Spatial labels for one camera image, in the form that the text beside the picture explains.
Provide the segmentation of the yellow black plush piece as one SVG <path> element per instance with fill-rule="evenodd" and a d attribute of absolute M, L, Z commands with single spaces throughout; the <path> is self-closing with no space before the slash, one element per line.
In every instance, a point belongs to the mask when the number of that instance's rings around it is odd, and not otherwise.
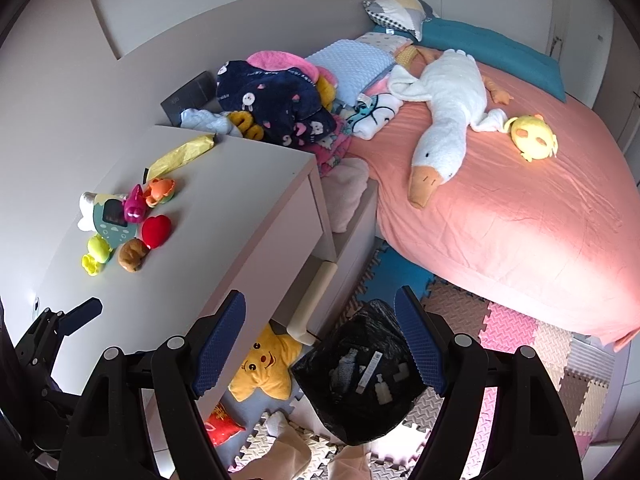
<path fill-rule="evenodd" d="M 235 110 L 228 114 L 228 118 L 232 124 L 239 129 L 243 138 L 255 141 L 264 140 L 264 129 L 254 121 L 250 112 L 246 110 Z"/>

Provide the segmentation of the light blue baby cloth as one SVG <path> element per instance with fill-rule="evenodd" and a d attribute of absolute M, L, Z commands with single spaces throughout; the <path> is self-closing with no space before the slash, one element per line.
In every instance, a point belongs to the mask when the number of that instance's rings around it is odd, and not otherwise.
<path fill-rule="evenodd" d="M 227 113 L 212 113 L 209 110 L 187 108 L 180 114 L 181 128 L 216 134 L 216 136 L 235 136 L 242 138 L 240 129 L 232 122 Z"/>

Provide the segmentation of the large white goose plush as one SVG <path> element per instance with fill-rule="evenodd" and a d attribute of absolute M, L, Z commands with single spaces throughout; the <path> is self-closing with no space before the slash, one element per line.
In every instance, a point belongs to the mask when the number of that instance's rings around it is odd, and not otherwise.
<path fill-rule="evenodd" d="M 409 203 L 423 209 L 437 189 L 451 180 L 466 155 L 466 134 L 503 132 L 513 100 L 509 92 L 480 72 L 472 55 L 462 50 L 444 52 L 416 49 L 425 61 L 420 76 L 395 66 L 388 90 L 404 102 L 423 103 L 432 123 L 414 149 L 408 186 Z"/>

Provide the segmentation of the magenta dinosaur toy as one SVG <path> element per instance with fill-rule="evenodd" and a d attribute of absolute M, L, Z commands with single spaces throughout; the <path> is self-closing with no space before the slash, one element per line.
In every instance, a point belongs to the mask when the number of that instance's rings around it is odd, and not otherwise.
<path fill-rule="evenodd" d="M 148 204 L 140 184 L 136 184 L 122 205 L 124 219 L 127 223 L 141 223 L 148 212 Z"/>

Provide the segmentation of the pale pink folded towel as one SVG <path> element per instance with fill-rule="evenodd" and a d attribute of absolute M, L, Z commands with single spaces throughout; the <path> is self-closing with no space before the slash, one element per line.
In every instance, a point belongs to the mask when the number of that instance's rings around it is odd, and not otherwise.
<path fill-rule="evenodd" d="M 343 159 L 321 179 L 326 209 L 333 233 L 347 231 L 367 188 L 369 180 L 368 164 L 357 157 Z"/>

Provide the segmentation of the yellow-green plastic frog toy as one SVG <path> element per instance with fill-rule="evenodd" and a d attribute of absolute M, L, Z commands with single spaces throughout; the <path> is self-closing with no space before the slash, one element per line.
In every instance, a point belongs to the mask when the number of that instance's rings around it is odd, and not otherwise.
<path fill-rule="evenodd" d="M 93 235 L 87 242 L 87 252 L 81 257 L 81 266 L 89 276 L 100 274 L 110 261 L 113 249 L 100 234 Z"/>

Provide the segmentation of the beige bedside desk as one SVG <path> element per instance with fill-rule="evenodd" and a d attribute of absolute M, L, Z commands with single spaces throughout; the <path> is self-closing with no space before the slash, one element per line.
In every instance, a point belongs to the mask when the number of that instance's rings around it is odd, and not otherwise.
<path fill-rule="evenodd" d="M 210 413 L 306 260 L 331 245 L 314 155 L 227 136 L 176 179 L 177 194 L 160 206 L 174 228 L 140 271 L 111 262 L 89 276 L 80 265 L 87 237 L 76 228 L 58 246 L 38 289 L 41 304 L 66 310 L 91 297 L 103 304 L 62 344 L 53 376 L 63 390 L 81 392 L 106 348 L 153 350 L 237 289 L 246 319 L 217 385 L 198 404 Z"/>

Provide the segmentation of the light blue dotted pillow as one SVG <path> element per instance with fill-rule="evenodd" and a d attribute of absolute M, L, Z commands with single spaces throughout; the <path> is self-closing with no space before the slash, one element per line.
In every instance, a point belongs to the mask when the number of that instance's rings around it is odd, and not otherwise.
<path fill-rule="evenodd" d="M 336 99 L 354 106 L 358 96 L 387 74 L 395 60 L 377 47 L 340 39 L 306 57 L 312 65 L 325 68 L 337 79 Z"/>

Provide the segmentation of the patchwork checked pillow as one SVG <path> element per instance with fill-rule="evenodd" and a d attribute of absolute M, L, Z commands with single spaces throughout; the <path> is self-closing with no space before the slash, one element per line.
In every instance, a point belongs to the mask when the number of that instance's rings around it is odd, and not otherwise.
<path fill-rule="evenodd" d="M 423 24 L 439 18 L 423 0 L 363 0 L 363 10 L 375 24 L 406 32 L 415 40 L 422 40 Z"/>

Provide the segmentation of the red packet on floor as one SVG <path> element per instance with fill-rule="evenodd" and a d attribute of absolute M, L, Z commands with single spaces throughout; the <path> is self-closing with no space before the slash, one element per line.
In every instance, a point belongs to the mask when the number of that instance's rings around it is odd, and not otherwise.
<path fill-rule="evenodd" d="M 208 415 L 204 426 L 209 440 L 215 448 L 245 430 L 245 427 L 233 419 L 221 402 L 218 402 Z"/>

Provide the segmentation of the red heart plush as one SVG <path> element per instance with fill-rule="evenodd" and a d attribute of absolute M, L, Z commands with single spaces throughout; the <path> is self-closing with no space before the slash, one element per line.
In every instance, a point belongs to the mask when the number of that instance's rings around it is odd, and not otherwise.
<path fill-rule="evenodd" d="M 162 246 L 170 237 L 172 222 L 164 214 L 146 218 L 140 228 L 140 237 L 151 250 Z"/>

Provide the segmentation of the orange plastic crab toy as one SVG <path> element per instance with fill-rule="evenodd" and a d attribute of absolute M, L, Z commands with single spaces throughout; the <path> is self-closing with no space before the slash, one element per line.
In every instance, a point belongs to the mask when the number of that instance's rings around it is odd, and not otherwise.
<path fill-rule="evenodd" d="M 154 178 L 146 184 L 143 191 L 145 203 L 150 208 L 168 202 L 176 190 L 176 181 L 168 178 Z"/>

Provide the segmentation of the brown plush toy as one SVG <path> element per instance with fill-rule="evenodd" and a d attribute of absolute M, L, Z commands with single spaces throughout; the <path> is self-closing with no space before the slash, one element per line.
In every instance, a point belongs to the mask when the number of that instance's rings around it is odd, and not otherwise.
<path fill-rule="evenodd" d="M 149 247 L 140 238 L 134 237 L 119 247 L 117 260 L 124 270 L 134 273 L 141 269 L 149 252 Z"/>

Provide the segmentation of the navy rabbit print blanket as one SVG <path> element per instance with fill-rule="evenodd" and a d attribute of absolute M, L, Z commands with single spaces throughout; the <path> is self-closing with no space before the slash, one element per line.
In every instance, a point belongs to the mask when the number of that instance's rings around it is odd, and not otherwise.
<path fill-rule="evenodd" d="M 262 70 L 230 61 L 218 70 L 217 98 L 225 112 L 250 114 L 271 144 L 304 148 L 336 130 L 316 86 L 297 68 Z"/>

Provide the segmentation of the white rolled towel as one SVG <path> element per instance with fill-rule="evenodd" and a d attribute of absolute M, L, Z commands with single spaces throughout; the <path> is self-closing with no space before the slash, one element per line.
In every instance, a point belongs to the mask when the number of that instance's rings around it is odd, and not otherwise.
<path fill-rule="evenodd" d="M 94 232 L 96 228 L 93 222 L 93 208 L 95 203 L 103 204 L 109 198 L 116 198 L 116 200 L 126 200 L 126 194 L 103 194 L 85 192 L 82 193 L 79 199 L 80 220 L 77 222 L 78 229 L 82 232 Z"/>

